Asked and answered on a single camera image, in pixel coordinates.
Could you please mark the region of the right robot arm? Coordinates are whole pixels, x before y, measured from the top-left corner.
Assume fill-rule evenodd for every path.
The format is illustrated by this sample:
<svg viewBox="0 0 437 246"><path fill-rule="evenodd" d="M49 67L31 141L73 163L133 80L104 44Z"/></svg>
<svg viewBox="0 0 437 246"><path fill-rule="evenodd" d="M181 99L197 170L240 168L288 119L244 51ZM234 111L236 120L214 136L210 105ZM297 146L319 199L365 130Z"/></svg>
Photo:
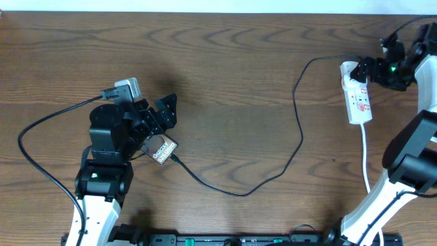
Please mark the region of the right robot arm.
<svg viewBox="0 0 437 246"><path fill-rule="evenodd" d="M363 126L372 118L367 84L406 91L415 83L418 113L390 142L383 172L364 200L326 236L334 245L371 245L383 226L408 202L430 198L436 187L436 24L420 26L409 49L394 31L380 41L384 57L345 61L340 66L341 86L351 124Z"/></svg>

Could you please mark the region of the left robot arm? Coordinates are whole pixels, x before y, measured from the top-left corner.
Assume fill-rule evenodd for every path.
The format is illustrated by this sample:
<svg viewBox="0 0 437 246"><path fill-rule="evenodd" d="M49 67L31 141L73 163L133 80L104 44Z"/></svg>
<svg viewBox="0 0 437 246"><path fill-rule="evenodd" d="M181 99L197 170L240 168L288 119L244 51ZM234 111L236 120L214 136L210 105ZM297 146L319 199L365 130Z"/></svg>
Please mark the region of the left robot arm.
<svg viewBox="0 0 437 246"><path fill-rule="evenodd" d="M148 235L139 228L115 223L133 179L131 160L146 140L175 126L177 96L156 100L154 107L121 90L102 97L105 104L89 115L91 146L84 150L75 180L80 208L61 243L149 245Z"/></svg>

